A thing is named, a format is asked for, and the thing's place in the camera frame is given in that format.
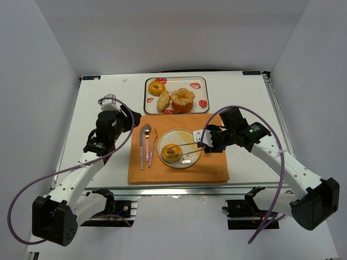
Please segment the metal serving tongs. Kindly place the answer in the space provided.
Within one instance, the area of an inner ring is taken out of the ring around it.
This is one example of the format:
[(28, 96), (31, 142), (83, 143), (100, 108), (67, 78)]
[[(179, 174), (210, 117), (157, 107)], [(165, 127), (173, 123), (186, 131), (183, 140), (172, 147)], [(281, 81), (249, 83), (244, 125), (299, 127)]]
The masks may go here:
[[(187, 144), (181, 144), (181, 145), (174, 145), (174, 146), (166, 148), (166, 150), (172, 150), (172, 149), (175, 149), (176, 147), (191, 146), (191, 145), (196, 145), (197, 146), (197, 143), (193, 142), (193, 143), (187, 143)], [(188, 155), (188, 154), (193, 154), (193, 153), (196, 153), (196, 152), (202, 152), (202, 151), (204, 151), (204, 147), (198, 147), (198, 149), (196, 149), (194, 151), (191, 151), (191, 152), (186, 152), (186, 153), (182, 152), (181, 156), (185, 156), (185, 155)]]

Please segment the pale glazed ring donut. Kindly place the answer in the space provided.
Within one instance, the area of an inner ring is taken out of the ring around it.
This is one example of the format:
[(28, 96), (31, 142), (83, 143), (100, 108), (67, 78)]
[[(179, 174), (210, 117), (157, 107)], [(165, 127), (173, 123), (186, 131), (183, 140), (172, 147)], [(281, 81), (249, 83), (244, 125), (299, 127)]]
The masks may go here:
[(183, 152), (180, 146), (176, 144), (167, 144), (162, 148), (160, 154), (166, 163), (172, 164), (180, 160)]

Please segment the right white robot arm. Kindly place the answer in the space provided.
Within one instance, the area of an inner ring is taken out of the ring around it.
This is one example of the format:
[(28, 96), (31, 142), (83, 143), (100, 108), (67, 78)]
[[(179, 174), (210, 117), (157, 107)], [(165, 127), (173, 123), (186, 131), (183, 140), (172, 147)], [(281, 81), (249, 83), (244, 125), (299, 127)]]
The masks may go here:
[(323, 179), (285, 151), (270, 125), (261, 119), (249, 124), (242, 116), (241, 106), (227, 106), (217, 111), (223, 125), (207, 122), (202, 130), (193, 132), (194, 142), (205, 153), (221, 153), (237, 145), (262, 160), (280, 177), (278, 188), (271, 192), (254, 187), (245, 195), (247, 206), (291, 216), (306, 230), (314, 230), (338, 210), (339, 183)]

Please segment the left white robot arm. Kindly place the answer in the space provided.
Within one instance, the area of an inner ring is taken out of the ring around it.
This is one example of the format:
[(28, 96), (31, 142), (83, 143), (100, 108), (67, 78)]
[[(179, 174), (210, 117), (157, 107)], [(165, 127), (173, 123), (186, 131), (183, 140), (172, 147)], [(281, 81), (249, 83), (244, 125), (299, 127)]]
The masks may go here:
[(141, 114), (121, 106), (119, 110), (105, 110), (98, 114), (93, 129), (83, 148), (77, 168), (69, 171), (65, 179), (45, 197), (38, 196), (32, 205), (32, 233), (46, 241), (62, 246), (69, 245), (78, 227), (95, 215), (114, 212), (114, 194), (99, 188), (82, 192), (93, 177), (105, 166), (115, 142), (140, 124)]

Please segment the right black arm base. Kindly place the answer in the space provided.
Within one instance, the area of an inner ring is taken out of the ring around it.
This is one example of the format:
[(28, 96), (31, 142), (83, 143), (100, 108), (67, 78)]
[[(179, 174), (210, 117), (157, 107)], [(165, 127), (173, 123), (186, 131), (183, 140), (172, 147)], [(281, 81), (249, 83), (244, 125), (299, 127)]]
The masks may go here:
[(253, 198), (265, 187), (253, 187), (243, 199), (226, 200), (222, 211), (227, 215), (228, 230), (256, 230), (267, 211), (260, 210)]

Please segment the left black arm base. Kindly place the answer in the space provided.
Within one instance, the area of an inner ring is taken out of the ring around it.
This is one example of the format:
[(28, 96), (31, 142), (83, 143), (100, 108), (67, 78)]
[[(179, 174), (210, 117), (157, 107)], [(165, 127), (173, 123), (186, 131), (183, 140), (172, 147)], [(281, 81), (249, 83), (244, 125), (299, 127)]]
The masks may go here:
[(136, 216), (137, 202), (130, 199), (119, 199), (114, 197), (109, 190), (101, 189), (99, 191), (88, 191), (82, 195), (83, 200), (91, 198), (92, 195), (101, 195), (106, 199), (106, 204), (101, 212), (93, 215), (93, 217), (81, 226), (85, 227), (107, 227), (107, 228), (130, 228)]

